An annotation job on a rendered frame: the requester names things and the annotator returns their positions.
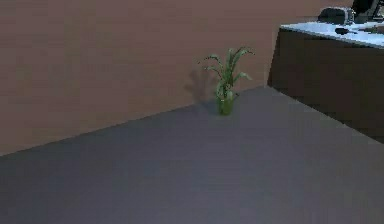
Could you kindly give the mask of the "green house plant in pot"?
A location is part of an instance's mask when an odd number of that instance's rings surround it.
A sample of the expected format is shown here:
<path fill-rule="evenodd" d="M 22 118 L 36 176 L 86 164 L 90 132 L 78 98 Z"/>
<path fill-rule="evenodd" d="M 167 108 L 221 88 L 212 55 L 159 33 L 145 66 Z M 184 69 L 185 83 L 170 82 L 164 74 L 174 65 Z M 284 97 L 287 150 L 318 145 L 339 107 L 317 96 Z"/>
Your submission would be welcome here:
<path fill-rule="evenodd" d="M 218 77 L 218 83 L 215 89 L 215 100 L 218 114 L 221 116 L 228 116 L 233 111 L 235 98 L 239 96 L 238 93 L 233 91 L 235 83 L 240 78 L 252 80 L 252 78 L 245 72 L 234 74 L 237 63 L 240 58 L 246 54 L 254 55 L 255 52 L 250 47 L 242 46 L 237 50 L 229 48 L 225 62 L 222 62 L 220 56 L 217 54 L 210 54 L 203 58 L 203 61 L 215 60 L 217 62 L 216 66 L 204 66 L 203 69 L 206 71 L 214 71 Z"/>

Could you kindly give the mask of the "dark brown counter pale top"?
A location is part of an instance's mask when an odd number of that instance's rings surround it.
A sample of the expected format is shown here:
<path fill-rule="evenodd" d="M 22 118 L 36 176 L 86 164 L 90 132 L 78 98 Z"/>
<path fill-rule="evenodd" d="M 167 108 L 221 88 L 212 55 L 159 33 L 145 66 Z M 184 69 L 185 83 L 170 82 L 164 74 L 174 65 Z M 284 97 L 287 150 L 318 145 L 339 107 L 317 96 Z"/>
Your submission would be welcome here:
<path fill-rule="evenodd" d="M 384 144 L 384 37 L 279 27 L 267 85 Z"/>

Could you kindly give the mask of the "small black utensil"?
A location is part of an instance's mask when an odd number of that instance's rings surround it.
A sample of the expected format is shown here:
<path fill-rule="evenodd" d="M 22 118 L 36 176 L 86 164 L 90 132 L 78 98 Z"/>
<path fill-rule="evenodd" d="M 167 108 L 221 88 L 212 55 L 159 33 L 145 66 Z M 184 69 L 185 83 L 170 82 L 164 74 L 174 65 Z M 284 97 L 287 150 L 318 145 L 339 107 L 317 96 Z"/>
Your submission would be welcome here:
<path fill-rule="evenodd" d="M 352 30 L 349 30 L 347 28 L 341 28 L 341 27 L 338 27 L 338 28 L 335 28 L 335 33 L 339 34 L 339 35 L 346 35 L 348 33 L 351 33 L 351 34 L 358 34 L 358 32 L 356 31 L 352 31 Z"/>

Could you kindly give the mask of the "dark grey toaster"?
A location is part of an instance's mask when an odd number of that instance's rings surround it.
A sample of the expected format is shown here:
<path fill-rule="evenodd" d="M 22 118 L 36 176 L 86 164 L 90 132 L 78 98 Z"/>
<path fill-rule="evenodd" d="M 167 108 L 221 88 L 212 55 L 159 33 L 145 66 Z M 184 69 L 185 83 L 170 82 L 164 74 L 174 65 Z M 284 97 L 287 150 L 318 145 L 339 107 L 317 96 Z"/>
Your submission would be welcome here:
<path fill-rule="evenodd" d="M 355 11 L 345 7 L 327 7 L 321 10 L 317 21 L 328 24 L 348 25 L 354 22 Z"/>

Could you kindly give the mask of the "black appliance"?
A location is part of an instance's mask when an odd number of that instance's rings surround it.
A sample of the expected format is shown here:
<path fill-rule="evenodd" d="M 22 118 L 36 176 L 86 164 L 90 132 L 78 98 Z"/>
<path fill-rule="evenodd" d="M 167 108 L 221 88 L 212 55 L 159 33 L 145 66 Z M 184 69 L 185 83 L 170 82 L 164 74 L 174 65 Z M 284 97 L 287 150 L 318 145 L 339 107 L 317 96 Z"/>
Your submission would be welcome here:
<path fill-rule="evenodd" d="M 356 24 L 384 21 L 384 0 L 354 0 L 352 9 Z"/>

